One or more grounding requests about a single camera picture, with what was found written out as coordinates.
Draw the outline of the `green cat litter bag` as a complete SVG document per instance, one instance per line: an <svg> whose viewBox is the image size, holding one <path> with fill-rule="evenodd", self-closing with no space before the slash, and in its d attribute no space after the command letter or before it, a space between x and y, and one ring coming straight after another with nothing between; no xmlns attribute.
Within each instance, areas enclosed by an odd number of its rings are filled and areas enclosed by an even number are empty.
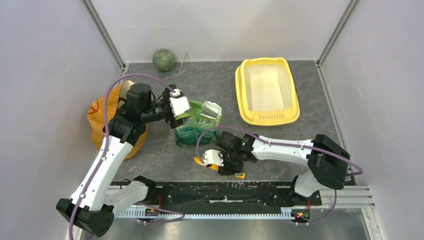
<svg viewBox="0 0 424 240"><path fill-rule="evenodd" d="M195 146L202 133L221 123L222 107L211 101L190 100L190 109L178 116L183 125L174 129L179 147Z"/></svg>

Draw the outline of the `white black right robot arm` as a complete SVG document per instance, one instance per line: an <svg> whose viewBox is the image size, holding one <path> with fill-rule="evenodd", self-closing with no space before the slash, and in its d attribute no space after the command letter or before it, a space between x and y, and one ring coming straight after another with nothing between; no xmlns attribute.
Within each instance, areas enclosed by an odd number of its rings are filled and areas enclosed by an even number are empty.
<svg viewBox="0 0 424 240"><path fill-rule="evenodd" d="M223 131L215 146L204 152L203 159L206 166L217 166L224 176L242 176L244 162L275 160L307 167L293 179L288 191L289 200L296 205L320 189L342 190L345 186L350 154L324 134L314 139L284 140L257 134L240 138Z"/></svg>

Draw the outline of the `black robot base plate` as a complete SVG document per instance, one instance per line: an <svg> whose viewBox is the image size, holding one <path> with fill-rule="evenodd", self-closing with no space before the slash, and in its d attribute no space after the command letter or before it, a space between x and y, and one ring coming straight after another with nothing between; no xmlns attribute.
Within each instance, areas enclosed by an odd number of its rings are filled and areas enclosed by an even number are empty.
<svg viewBox="0 0 424 240"><path fill-rule="evenodd" d="M156 182L142 200L160 206L188 203L265 203L267 206L320 206L320 192L309 197L297 195L289 181L174 181Z"/></svg>

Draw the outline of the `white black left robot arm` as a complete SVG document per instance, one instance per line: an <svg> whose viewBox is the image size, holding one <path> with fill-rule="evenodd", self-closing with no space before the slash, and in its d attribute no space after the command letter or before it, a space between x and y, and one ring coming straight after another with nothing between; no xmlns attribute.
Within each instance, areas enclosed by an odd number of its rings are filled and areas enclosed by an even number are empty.
<svg viewBox="0 0 424 240"><path fill-rule="evenodd" d="M136 177L128 186L107 196L118 168L152 122L164 120L170 128L181 126L177 117L191 108L188 98L174 84L156 100L150 85L133 84L126 92L124 104L106 121L100 150L77 190L70 198L61 198L58 212L78 228L96 237L103 236L115 217L131 205L142 201L152 204L157 198L153 182Z"/></svg>

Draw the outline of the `orange plastic litter scoop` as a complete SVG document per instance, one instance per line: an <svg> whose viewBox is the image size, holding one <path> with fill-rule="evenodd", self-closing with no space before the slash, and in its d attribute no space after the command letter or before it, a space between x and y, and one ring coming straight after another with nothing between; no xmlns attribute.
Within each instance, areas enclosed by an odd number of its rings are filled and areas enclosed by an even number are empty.
<svg viewBox="0 0 424 240"><path fill-rule="evenodd" d="M194 161L197 164L199 164L199 165L201 165L201 166L203 166L205 168L209 168L209 169L212 169L212 170L218 172L218 174L220 175L220 166L217 166L215 164L206 165L205 163L201 163L201 160L198 157L194 157ZM238 179L242 179L243 180L246 177L246 173L245 172L235 173L235 174L230 174L230 176L233 176L235 178L238 178Z"/></svg>

